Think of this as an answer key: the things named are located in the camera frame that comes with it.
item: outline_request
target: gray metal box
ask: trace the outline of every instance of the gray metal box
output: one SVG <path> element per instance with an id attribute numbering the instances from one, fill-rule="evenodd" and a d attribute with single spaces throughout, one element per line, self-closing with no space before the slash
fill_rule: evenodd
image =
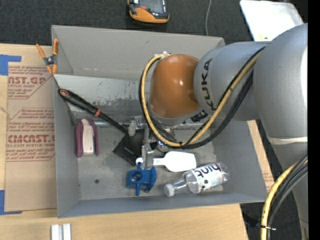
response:
<path id="1" fill-rule="evenodd" d="M 58 72 L 54 76 L 54 127 L 58 217 L 86 216 L 263 202 L 267 189 L 248 124 L 232 121 L 212 143 L 190 150 L 197 164 L 221 161 L 228 165 L 230 181 L 202 194 L 165 196 L 164 184 L 182 172 L 157 167 L 157 181 L 149 193 L 126 188 L 126 175 L 135 169 L 112 151 L 124 134 L 97 121 L 100 155 L 76 157 L 75 122 L 91 118 L 67 104 L 58 94 L 69 89 L 95 104 L 119 122 L 141 116 L 139 79 L 149 59 L 164 51 L 200 59 L 209 50 L 225 45 L 221 37 L 52 26 L 58 39 Z M 194 130 L 182 128 L 185 139 Z"/>

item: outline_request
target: clamp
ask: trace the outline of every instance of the clamp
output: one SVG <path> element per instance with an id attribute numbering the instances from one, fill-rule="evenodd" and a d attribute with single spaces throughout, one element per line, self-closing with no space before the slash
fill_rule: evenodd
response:
<path id="1" fill-rule="evenodd" d="M 46 65 L 46 68 L 48 69 L 49 73 L 56 74 L 58 70 L 57 66 L 57 56 L 58 56 L 58 46 L 59 46 L 59 40 L 54 39 L 53 41 L 53 48 L 52 48 L 52 55 L 50 57 L 46 57 L 44 51 L 41 49 L 39 44 L 36 44 L 35 46 L 37 47 L 39 54 L 41 58 L 44 60 L 44 63 Z"/>
<path id="2" fill-rule="evenodd" d="M 155 167 L 151 169 L 141 169 L 141 162 L 138 162 L 137 168 L 128 172 L 126 176 L 126 187 L 135 188 L 135 195 L 140 195 L 141 186 L 144 192 L 148 193 L 157 180 L 157 171 Z"/>

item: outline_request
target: plastic bottle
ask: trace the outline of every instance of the plastic bottle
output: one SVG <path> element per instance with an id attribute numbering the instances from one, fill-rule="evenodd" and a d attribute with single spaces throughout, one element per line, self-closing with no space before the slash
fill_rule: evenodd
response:
<path id="1" fill-rule="evenodd" d="M 186 171 L 182 178 L 174 183 L 164 186 L 164 192 L 168 197 L 173 197 L 181 192 L 200 192 L 225 184 L 230 178 L 227 166 L 222 162 L 209 163 L 207 165 Z"/>

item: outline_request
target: cardboard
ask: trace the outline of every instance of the cardboard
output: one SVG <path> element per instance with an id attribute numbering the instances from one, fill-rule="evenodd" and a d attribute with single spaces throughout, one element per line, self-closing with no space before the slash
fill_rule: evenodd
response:
<path id="1" fill-rule="evenodd" d="M 52 55 L 51 46 L 43 50 Z M 1 129 L 7 130 L 1 135 L 6 136 L 4 211 L 56 208 L 53 78 L 36 46 L 0 44 L 0 54 L 21 56 L 21 62 L 9 62 L 8 76 L 1 76 L 7 86 L 2 92 L 7 107 L 1 106 L 0 114 L 6 119 Z"/>

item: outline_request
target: cable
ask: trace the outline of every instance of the cable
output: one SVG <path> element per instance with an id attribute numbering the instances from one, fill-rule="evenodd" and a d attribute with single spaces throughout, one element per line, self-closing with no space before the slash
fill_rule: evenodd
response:
<path id="1" fill-rule="evenodd" d="M 268 227 L 272 228 L 272 223 L 273 220 L 275 218 L 275 215 L 277 214 L 278 209 L 280 208 L 281 204 L 283 203 L 283 201 L 286 199 L 286 197 L 289 195 L 289 193 L 292 191 L 292 189 L 308 174 L 308 166 L 305 166 L 303 169 L 301 169 L 301 171 L 299 171 L 294 179 L 290 180 L 290 183 L 287 185 L 287 187 L 285 188 L 283 194 L 281 195 L 280 198 L 278 198 L 278 202 L 275 206 L 275 208 L 271 209 L 272 210 L 272 214 L 270 216 L 269 222 L 268 222 Z M 271 239 L 271 230 L 268 229 L 267 231 L 267 240 Z"/>
<path id="2" fill-rule="evenodd" d="M 184 146 L 183 149 L 184 150 L 197 149 L 199 147 L 202 147 L 202 146 L 206 145 L 207 143 L 212 141 L 215 137 L 217 137 L 226 128 L 228 123 L 231 121 L 231 119 L 233 118 L 233 116 L 237 112 L 237 110 L 240 107 L 242 101 L 246 97 L 250 87 L 252 86 L 252 83 L 253 83 L 253 72 L 250 73 L 250 75 L 247 78 L 246 82 L 244 83 L 239 95 L 237 96 L 234 104 L 232 105 L 232 108 L 229 110 L 228 114 L 223 119 L 223 121 L 220 123 L 218 128 L 209 137 L 207 137 L 206 139 L 204 139 L 204 140 L 202 140 L 200 142 L 197 142 L 197 143 L 194 143 L 194 144 L 189 144 L 187 142 L 186 146 Z"/>
<path id="3" fill-rule="evenodd" d="M 212 3 L 212 0 L 209 0 L 208 9 L 207 9 L 206 15 L 205 15 L 204 28 L 205 28 L 205 35 L 206 36 L 209 36 L 209 34 L 208 34 L 208 18 L 209 18 L 209 12 L 210 12 L 210 8 L 211 8 L 211 3 Z"/>
<path id="4" fill-rule="evenodd" d="M 277 190 L 279 189 L 279 186 L 282 183 L 284 183 L 284 186 L 279 189 L 279 191 L 282 192 L 282 195 L 281 195 L 282 198 L 280 197 L 277 200 L 278 203 L 276 204 L 276 207 L 279 206 L 283 202 L 285 197 L 289 194 L 289 190 L 291 190 L 294 187 L 294 185 L 298 183 L 298 182 L 296 183 L 296 180 L 298 180 L 298 179 L 300 180 L 302 178 L 301 174 L 304 173 L 303 170 L 305 168 L 305 165 L 304 165 L 305 163 L 308 163 L 308 155 L 304 156 L 298 162 L 291 165 L 287 170 L 285 170 L 278 177 L 278 179 L 272 185 L 272 187 L 266 197 L 266 200 L 265 200 L 265 203 L 263 206 L 263 210 L 262 210 L 261 225 L 260 225 L 260 227 L 261 227 L 261 231 L 260 231 L 261 240 L 266 240 L 267 239 L 266 237 L 270 236 L 269 231 L 270 231 L 271 227 L 269 227 L 269 223 L 267 223 L 267 222 L 268 222 L 270 207 L 271 207 L 271 204 L 274 200 L 274 196 L 276 195 L 276 193 L 278 194 Z"/>
<path id="5" fill-rule="evenodd" d="M 166 145 L 172 147 L 172 148 L 183 148 L 187 143 L 192 144 L 196 140 L 198 140 L 207 130 L 208 128 L 212 125 L 212 123 L 215 121 L 217 118 L 218 114 L 224 107 L 225 103 L 227 102 L 228 98 L 231 96 L 232 91 L 237 87 L 239 82 L 242 80 L 242 78 L 247 74 L 247 72 L 252 68 L 252 66 L 256 63 L 258 57 L 260 56 L 261 51 L 259 51 L 257 54 L 255 54 L 243 67 L 241 72 L 237 75 L 235 79 L 232 80 L 231 86 L 228 88 L 228 90 L 225 92 L 223 95 L 223 98 L 221 99 L 219 105 L 217 106 L 216 110 L 214 111 L 213 115 L 211 118 L 201 127 L 201 129 L 193 136 L 192 139 L 188 140 L 187 142 L 173 142 L 168 139 L 165 139 L 156 129 L 155 125 L 153 124 L 151 117 L 148 112 L 147 104 L 146 104 L 146 98 L 145 98 L 145 81 L 146 81 L 146 76 L 151 68 L 151 66 L 159 59 L 164 58 L 165 56 L 169 56 L 169 54 L 164 53 L 164 54 L 159 54 L 154 56 L 146 65 L 141 78 L 140 78 L 140 83 L 139 83 L 139 98 L 140 98 L 140 104 L 142 106 L 142 111 L 144 114 L 144 117 L 147 121 L 148 126 L 151 128 L 152 132 L 154 135 L 161 140 L 163 143 Z"/>
<path id="6" fill-rule="evenodd" d="M 279 207 L 286 199 L 292 188 L 299 183 L 308 174 L 308 155 L 305 155 L 300 161 L 294 166 L 290 174 L 287 176 L 286 182 L 279 188 L 276 198 L 272 200 L 270 211 L 271 216 L 268 221 L 268 227 L 272 228 L 272 223 L 278 212 Z M 270 239 L 270 229 L 267 231 L 267 239 Z"/>
<path id="7" fill-rule="evenodd" d="M 288 174 L 291 172 L 291 170 L 294 168 L 295 164 L 291 165 L 287 170 L 285 170 L 279 177 L 278 179 L 274 182 L 272 185 L 266 200 L 263 205 L 262 209 L 262 216 L 261 216 L 261 230 L 260 230 L 260 239 L 261 240 L 266 240 L 267 236 L 267 227 L 268 227 L 268 215 L 270 211 L 270 206 L 271 206 L 271 201 L 274 197 L 274 195 L 277 192 L 278 187 L 283 183 L 283 181 L 286 179 Z"/>
<path id="8" fill-rule="evenodd" d="M 209 0 L 209 5 L 208 5 L 208 9 L 206 11 L 205 22 L 204 22 L 206 36 L 209 36 L 209 34 L 208 34 L 208 18 L 209 18 L 209 11 L 210 11 L 210 7 L 211 7 L 211 3 L 212 3 L 212 0 Z"/>

